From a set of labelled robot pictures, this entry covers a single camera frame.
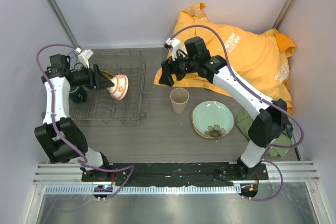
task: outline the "white wall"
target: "white wall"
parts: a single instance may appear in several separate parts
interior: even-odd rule
[[[180,10],[203,2],[210,21],[255,33],[272,27],[285,0],[56,0],[81,46],[162,45]]]
[[[296,0],[280,32],[298,46],[290,60],[294,115],[303,123],[302,153],[312,159],[336,209],[336,5],[335,0]]]
[[[23,223],[38,162],[46,159],[34,136],[46,94],[35,54],[69,43],[46,0],[0,0],[0,223]],[[49,50],[44,56],[56,52]]]

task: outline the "wire dish rack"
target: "wire dish rack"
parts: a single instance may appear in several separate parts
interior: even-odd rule
[[[137,50],[96,50],[90,64],[98,64],[113,76],[125,74],[129,79],[126,96],[118,101],[106,90],[88,90],[88,98],[83,103],[69,102],[70,116],[75,122],[83,123],[138,123],[146,113],[142,111],[144,95],[145,61]]]

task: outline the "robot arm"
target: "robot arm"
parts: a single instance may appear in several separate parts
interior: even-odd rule
[[[85,154],[91,166],[109,169],[110,165],[106,157],[102,153],[95,152],[88,147],[85,136],[70,118],[69,91],[71,86],[86,86],[88,89],[105,89],[113,87],[114,84],[100,72],[96,64],[93,65],[93,68],[89,67],[87,62],[87,58],[89,57],[85,57],[83,54],[79,56],[82,57],[80,60],[84,62],[83,66],[85,68],[76,71],[70,70],[68,56],[53,55],[49,57],[51,66],[47,68],[45,74],[54,87],[55,103],[52,103],[51,87],[46,79],[42,77],[42,82],[47,91],[47,107],[43,124],[35,128],[35,136],[51,163],[78,163],[79,161],[83,161],[76,151],[57,136],[52,125],[51,115],[53,114],[58,130],[71,144]],[[86,170],[85,172],[90,173],[91,177],[97,180],[107,180],[110,176],[108,173],[93,169]]]
[[[173,50],[173,45],[166,44],[165,47]],[[267,147],[285,130],[288,119],[278,110],[256,99],[235,79],[239,78],[264,100],[287,110],[285,101],[282,99],[274,101],[272,98],[262,94],[235,70],[233,70],[235,74],[233,76],[224,58],[210,56],[203,39],[199,37],[188,39],[185,42],[185,48],[187,51],[186,57],[177,55],[175,60],[170,57],[161,63],[162,76],[159,83],[172,86],[174,84],[172,74],[175,74],[176,79],[180,81],[187,73],[197,72],[200,77],[224,89],[239,102],[254,120],[248,131],[250,141],[238,159],[238,163],[244,166],[245,172],[250,174],[260,163]]]

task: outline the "light green plate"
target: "light green plate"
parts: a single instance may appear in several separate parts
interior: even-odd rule
[[[195,131],[205,138],[225,136],[233,127],[234,119],[227,106],[206,101],[197,105],[191,115]]]

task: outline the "yellow cloth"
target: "yellow cloth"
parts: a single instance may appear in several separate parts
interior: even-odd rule
[[[217,31],[225,43],[229,61],[232,67],[260,92],[275,100],[282,98],[287,103],[288,111],[292,112],[291,96],[287,90],[289,65],[287,58],[291,57],[296,49],[295,43],[276,29],[271,29],[258,35],[244,31],[238,27],[213,24],[208,21],[199,3],[180,12],[174,33],[182,28],[200,24]],[[212,56],[224,56],[223,49],[215,35],[205,28],[190,28],[180,33],[176,38],[182,44],[192,37],[204,39],[206,47]],[[155,76],[154,84],[159,85],[162,70]],[[201,78],[197,73],[187,74],[182,81],[177,81],[173,75],[174,87],[199,87],[213,90],[224,95],[229,94]]]

